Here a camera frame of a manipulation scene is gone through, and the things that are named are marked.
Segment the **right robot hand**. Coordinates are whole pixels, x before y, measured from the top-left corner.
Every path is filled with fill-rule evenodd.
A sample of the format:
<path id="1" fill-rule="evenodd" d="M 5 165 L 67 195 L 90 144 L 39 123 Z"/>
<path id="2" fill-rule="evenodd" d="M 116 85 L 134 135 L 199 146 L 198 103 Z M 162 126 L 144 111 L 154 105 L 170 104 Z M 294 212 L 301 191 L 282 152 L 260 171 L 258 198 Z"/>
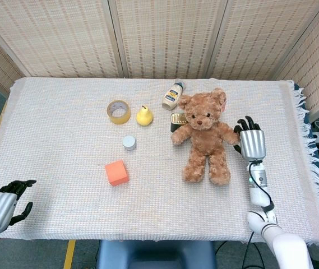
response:
<path id="1" fill-rule="evenodd" d="M 234 132 L 239 135 L 239 142 L 233 146 L 234 149 L 248 162 L 262 161 L 266 156 L 263 130 L 249 116 L 239 119 L 237 123 Z"/>

